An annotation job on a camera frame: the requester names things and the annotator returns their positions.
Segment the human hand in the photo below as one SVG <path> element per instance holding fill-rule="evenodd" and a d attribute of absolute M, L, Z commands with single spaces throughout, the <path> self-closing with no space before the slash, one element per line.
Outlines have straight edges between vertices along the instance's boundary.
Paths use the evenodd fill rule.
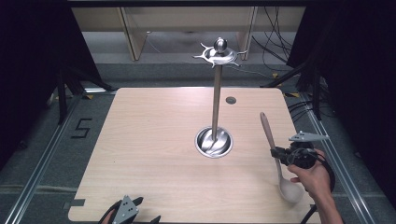
<path fill-rule="evenodd" d="M 322 151 L 316 149 L 316 152 L 324 157 Z M 293 183 L 301 182 L 314 200 L 320 195 L 331 194 L 329 174 L 319 161 L 316 161 L 314 166 L 309 169 L 303 169 L 292 164 L 288 166 L 288 170 L 297 175 L 290 181 Z"/>

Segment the spoon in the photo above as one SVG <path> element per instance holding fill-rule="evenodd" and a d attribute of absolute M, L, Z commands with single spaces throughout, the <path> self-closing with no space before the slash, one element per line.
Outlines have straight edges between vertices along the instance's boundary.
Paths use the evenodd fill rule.
<path fill-rule="evenodd" d="M 275 149 L 275 142 L 272 136 L 270 124 L 268 122 L 267 117 L 264 113 L 260 113 L 260 119 L 262 120 L 262 127 L 264 128 L 265 135 L 267 136 L 268 143 L 270 144 L 271 149 Z M 279 179 L 279 190 L 282 197 L 290 202 L 297 203 L 299 202 L 304 195 L 304 190 L 297 184 L 290 182 L 288 179 L 285 179 L 282 175 L 282 168 L 280 167 L 279 159 L 275 159 L 276 169 L 277 169 L 277 177 Z"/>

